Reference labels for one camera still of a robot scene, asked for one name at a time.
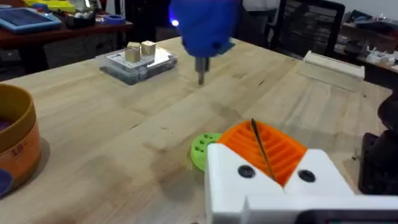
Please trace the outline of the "white orange left gripper right finger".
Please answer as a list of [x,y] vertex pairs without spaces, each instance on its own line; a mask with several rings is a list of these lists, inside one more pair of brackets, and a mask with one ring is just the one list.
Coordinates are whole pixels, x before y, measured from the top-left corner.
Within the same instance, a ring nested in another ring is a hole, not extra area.
[[354,192],[321,149],[306,149],[289,136],[280,137],[252,120],[265,170],[260,183],[268,194],[353,196]]

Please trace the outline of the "white orange left gripper left finger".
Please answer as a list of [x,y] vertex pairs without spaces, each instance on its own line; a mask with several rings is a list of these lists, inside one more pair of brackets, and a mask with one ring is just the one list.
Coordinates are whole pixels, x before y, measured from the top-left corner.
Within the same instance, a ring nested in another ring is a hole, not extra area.
[[208,223],[241,223],[248,196],[280,196],[272,176],[270,147],[283,134],[262,122],[247,120],[229,128],[206,152],[205,201]]

